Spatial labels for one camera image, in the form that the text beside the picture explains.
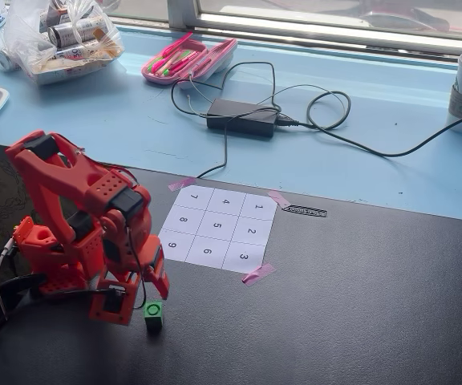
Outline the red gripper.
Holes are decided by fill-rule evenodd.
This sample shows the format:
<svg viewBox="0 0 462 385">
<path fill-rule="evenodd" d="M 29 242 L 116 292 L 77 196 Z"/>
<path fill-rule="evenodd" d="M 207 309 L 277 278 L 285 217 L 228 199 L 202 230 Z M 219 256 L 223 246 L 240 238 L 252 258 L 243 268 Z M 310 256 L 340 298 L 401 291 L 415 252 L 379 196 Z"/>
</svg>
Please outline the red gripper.
<svg viewBox="0 0 462 385">
<path fill-rule="evenodd" d="M 102 217 L 103 251 L 108 269 L 118 278 L 128 272 L 142 273 L 163 300 L 170 283 L 164 266 L 164 251 L 158 236 L 151 234 L 152 219 L 145 209 L 127 223 L 124 215 L 111 209 Z"/>
</svg>

